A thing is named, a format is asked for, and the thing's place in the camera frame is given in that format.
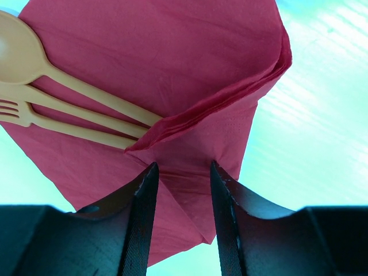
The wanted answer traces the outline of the orange plastic spoon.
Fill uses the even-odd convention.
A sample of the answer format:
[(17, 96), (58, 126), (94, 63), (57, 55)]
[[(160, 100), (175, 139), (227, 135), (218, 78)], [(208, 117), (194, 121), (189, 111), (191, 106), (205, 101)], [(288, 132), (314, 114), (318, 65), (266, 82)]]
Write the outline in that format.
[(1, 83), (27, 85), (41, 76), (93, 99), (145, 125), (153, 126), (161, 116), (111, 95), (52, 65), (37, 34), (22, 20), (1, 11)]

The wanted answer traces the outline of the red paper napkin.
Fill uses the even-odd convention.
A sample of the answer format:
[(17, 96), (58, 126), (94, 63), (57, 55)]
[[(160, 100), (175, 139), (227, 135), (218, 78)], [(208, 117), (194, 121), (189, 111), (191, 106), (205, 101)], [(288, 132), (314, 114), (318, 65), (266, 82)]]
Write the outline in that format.
[(156, 162), (149, 265), (210, 244), (210, 164), (239, 177), (258, 101), (292, 63), (276, 2), (30, 1), (19, 18), (56, 67), (162, 119), (124, 151), (37, 126), (5, 131), (76, 209)]

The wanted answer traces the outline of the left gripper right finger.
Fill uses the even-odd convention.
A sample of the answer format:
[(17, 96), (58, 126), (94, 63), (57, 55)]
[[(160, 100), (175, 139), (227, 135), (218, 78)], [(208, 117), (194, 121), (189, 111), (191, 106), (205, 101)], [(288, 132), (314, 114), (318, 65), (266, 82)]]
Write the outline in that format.
[(234, 180), (218, 163), (210, 187), (222, 275), (366, 275), (367, 207), (293, 211)]

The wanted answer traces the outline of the orange plastic knife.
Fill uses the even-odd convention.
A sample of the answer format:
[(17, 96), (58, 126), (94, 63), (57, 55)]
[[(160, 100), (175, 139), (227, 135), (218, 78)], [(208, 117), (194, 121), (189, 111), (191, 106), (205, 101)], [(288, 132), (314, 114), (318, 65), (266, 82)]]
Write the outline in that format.
[(142, 126), (67, 103), (30, 85), (1, 84), (1, 95), (82, 118), (138, 139), (143, 137), (148, 131), (147, 128)]

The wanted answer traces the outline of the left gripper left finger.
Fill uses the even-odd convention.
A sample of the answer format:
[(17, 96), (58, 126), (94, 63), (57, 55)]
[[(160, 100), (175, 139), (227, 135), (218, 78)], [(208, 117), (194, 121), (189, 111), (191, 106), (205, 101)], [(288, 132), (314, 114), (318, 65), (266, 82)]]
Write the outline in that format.
[(158, 186), (152, 163), (77, 212), (1, 206), (1, 274), (145, 275)]

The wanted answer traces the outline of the orange plastic fork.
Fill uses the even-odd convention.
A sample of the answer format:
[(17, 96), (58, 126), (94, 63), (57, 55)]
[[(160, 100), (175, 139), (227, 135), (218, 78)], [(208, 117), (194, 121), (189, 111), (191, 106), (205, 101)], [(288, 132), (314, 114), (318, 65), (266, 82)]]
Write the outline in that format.
[(4, 95), (1, 96), (1, 121), (26, 128), (34, 124), (50, 131), (63, 133), (65, 135), (78, 137), (122, 150), (135, 143), (134, 140), (126, 137), (87, 129), (81, 126), (79, 127), (42, 116), (33, 110), (30, 103), (11, 99)]

